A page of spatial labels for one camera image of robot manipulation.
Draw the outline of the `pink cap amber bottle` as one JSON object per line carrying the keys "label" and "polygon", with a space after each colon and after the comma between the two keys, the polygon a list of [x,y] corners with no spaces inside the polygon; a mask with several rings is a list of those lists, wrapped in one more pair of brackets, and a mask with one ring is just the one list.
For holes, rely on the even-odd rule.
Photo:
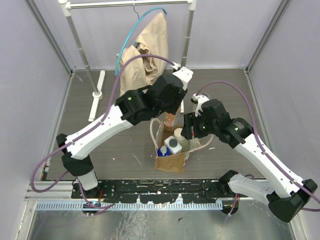
{"label": "pink cap amber bottle", "polygon": [[177,125],[179,117],[180,117],[180,113],[181,113],[181,107],[179,106],[179,108],[177,109],[176,113],[168,113],[165,112],[164,115],[164,124],[167,127],[174,127]]}

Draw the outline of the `cream lid green jar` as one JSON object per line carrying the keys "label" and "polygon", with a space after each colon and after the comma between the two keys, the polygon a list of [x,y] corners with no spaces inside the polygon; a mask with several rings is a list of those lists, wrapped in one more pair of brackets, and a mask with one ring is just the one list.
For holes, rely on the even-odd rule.
{"label": "cream lid green jar", "polygon": [[184,136],[182,136],[182,128],[176,128],[173,132],[174,138],[182,147],[182,152],[188,152],[190,150],[190,143]]}

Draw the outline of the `canvas tote bag with handles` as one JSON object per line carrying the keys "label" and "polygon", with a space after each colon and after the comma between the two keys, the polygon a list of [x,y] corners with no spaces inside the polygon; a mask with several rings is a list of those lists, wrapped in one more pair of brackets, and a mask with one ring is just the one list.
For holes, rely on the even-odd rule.
{"label": "canvas tote bag with handles", "polygon": [[214,136],[210,134],[207,142],[202,143],[200,141],[200,146],[192,148],[189,151],[181,152],[179,154],[174,154],[166,157],[158,157],[158,148],[165,145],[164,141],[166,138],[174,136],[174,130],[177,128],[182,128],[182,126],[175,125],[173,127],[167,127],[164,124],[164,121],[161,121],[158,118],[153,118],[150,121],[149,132],[156,152],[154,165],[154,168],[156,170],[172,173],[184,173],[184,167],[190,155],[207,147],[214,138]]}

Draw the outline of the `dark cap clear bottle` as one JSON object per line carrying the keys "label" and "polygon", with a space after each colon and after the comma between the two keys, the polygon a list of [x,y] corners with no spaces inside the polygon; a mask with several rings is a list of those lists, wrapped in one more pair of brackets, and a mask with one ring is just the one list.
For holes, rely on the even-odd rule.
{"label": "dark cap clear bottle", "polygon": [[201,93],[200,95],[205,96],[206,98],[208,98],[209,100],[211,99],[211,96],[208,93]]}

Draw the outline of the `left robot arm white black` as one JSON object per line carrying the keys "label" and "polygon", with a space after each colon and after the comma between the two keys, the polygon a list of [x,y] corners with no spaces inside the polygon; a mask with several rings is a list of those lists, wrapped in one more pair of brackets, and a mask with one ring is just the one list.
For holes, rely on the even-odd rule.
{"label": "left robot arm white black", "polygon": [[62,163],[77,177],[88,198],[100,193],[100,185],[89,154],[114,135],[141,122],[150,121],[164,112],[176,114],[192,74],[185,69],[162,74],[153,85],[128,90],[116,99],[107,113],[78,132],[56,137],[62,149]]}

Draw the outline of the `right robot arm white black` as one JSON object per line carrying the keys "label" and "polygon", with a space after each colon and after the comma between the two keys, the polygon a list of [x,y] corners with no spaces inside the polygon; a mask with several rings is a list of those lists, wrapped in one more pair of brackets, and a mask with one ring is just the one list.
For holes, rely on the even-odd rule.
{"label": "right robot arm white black", "polygon": [[255,199],[267,205],[279,220],[289,223],[309,202],[317,184],[286,167],[246,120],[230,117],[221,101],[194,94],[191,102],[193,112],[184,115],[182,136],[188,140],[216,136],[246,157],[268,181],[262,183],[229,170],[218,180],[220,193],[225,197],[240,194]]}

